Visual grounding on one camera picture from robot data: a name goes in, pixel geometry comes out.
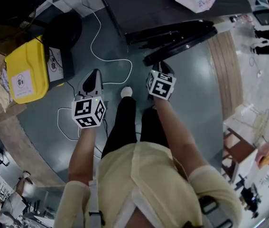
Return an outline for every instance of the white sleeve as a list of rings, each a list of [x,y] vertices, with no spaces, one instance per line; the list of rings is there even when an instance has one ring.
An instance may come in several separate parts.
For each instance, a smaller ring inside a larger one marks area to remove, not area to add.
[[[206,165],[194,170],[188,178],[198,197],[210,196],[220,205],[221,209],[239,227],[242,220],[242,207],[239,198],[231,185],[212,166]]]
[[[86,184],[79,181],[68,182],[59,203],[54,228],[83,227],[83,209],[89,197],[90,190]]]

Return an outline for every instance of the yellow shirt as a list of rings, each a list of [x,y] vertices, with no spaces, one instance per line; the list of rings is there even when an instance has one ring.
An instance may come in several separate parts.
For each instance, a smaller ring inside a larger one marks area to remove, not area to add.
[[[107,154],[98,166],[99,209],[105,227],[114,227],[124,201],[138,188],[164,227],[181,228],[187,221],[202,225],[198,199],[211,196],[232,217],[234,227],[241,220],[241,204],[227,181],[210,166],[195,170],[184,180],[174,166],[171,151],[161,145],[139,142]],[[89,227],[87,201],[89,188],[79,182],[68,183],[56,215],[55,228],[72,227],[81,207]]]

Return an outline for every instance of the white label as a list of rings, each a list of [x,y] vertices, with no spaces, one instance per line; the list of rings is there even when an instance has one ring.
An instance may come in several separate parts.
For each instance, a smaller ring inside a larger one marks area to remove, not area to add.
[[[50,57],[48,60],[48,73],[50,82],[52,82],[64,78],[64,72],[60,67],[63,66],[60,50],[52,47],[50,47],[50,49],[51,51],[49,50]]]
[[[30,70],[15,75],[11,80],[15,99],[34,93]]]

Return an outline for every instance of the marker cube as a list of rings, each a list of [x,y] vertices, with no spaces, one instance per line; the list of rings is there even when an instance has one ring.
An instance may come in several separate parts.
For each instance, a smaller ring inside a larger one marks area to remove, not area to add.
[[[80,128],[102,124],[106,107],[100,96],[72,102],[72,119]]]
[[[147,80],[147,88],[150,95],[168,100],[174,90],[176,78],[151,70]]]

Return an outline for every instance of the white sneaker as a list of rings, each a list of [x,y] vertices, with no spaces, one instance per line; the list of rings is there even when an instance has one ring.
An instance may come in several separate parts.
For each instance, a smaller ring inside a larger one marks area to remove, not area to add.
[[[131,87],[126,86],[121,90],[121,97],[132,96],[132,93]]]
[[[27,171],[24,171],[24,172],[22,173],[22,176],[23,176],[24,178],[27,178],[27,177],[31,176],[31,174],[30,174],[29,172],[27,172]]]

